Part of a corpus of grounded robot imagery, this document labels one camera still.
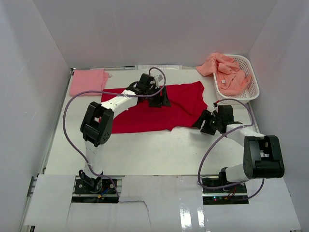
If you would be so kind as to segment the red t shirt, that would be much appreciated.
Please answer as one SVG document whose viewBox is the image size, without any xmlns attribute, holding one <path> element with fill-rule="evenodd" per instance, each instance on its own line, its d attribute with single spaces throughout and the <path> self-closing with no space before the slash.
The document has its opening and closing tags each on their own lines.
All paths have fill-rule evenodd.
<svg viewBox="0 0 309 232">
<path fill-rule="evenodd" d="M 207 105 L 203 100 L 203 84 L 169 85 L 167 95 L 170 107 L 150 107 L 147 101 L 129 108 L 113 120 L 112 133 L 171 131 L 175 127 L 190 128 Z"/>
</svg>

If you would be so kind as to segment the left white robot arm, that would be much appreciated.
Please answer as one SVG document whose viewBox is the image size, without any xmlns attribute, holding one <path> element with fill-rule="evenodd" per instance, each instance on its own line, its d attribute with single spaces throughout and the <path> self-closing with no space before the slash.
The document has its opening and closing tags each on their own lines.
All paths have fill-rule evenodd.
<svg viewBox="0 0 309 232">
<path fill-rule="evenodd" d="M 143 101 L 148 101 L 150 107 L 170 107 L 165 84 L 164 74 L 152 76 L 143 73 L 139 81 L 131 83 L 119 95 L 108 101 L 89 104 L 81 124 L 86 161 L 84 169 L 79 171 L 79 177 L 90 192 L 96 193 L 102 187 L 98 176 L 103 174 L 101 153 L 112 134 L 113 120 Z"/>
</svg>

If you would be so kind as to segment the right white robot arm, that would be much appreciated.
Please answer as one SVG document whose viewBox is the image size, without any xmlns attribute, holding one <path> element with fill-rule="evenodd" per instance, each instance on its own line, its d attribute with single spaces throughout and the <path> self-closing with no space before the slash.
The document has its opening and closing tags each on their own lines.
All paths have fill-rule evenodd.
<svg viewBox="0 0 309 232">
<path fill-rule="evenodd" d="M 218 175 L 218 186 L 214 187 L 202 183 L 199 169 L 197 183 L 204 189 L 220 189 L 228 193 L 236 185 L 251 179 L 282 178 L 285 174 L 285 167 L 278 137 L 254 132 L 249 126 L 235 121 L 231 105 L 215 103 L 214 107 L 213 112 L 204 110 L 193 124 L 193 127 L 202 133 L 214 135 L 219 132 L 221 134 L 209 147 L 205 156 L 208 156 L 221 139 L 228 138 L 243 147 L 243 161 L 232 167 L 224 167 Z"/>
</svg>

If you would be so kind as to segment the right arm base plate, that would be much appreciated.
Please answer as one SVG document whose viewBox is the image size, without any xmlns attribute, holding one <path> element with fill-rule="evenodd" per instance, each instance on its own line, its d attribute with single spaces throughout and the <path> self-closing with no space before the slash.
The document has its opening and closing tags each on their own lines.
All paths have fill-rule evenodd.
<svg viewBox="0 0 309 232">
<path fill-rule="evenodd" d="M 249 200 L 245 184 L 222 189 L 202 189 L 204 205 L 235 205 L 248 204 Z"/>
</svg>

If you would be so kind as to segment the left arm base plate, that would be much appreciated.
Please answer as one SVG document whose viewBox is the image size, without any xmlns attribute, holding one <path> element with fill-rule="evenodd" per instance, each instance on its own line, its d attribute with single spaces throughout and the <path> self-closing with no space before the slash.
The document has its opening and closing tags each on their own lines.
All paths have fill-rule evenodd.
<svg viewBox="0 0 309 232">
<path fill-rule="evenodd" d="M 109 179 L 99 180 L 93 190 L 81 178 L 76 178 L 72 194 L 72 203 L 118 203 L 115 188 Z"/>
</svg>

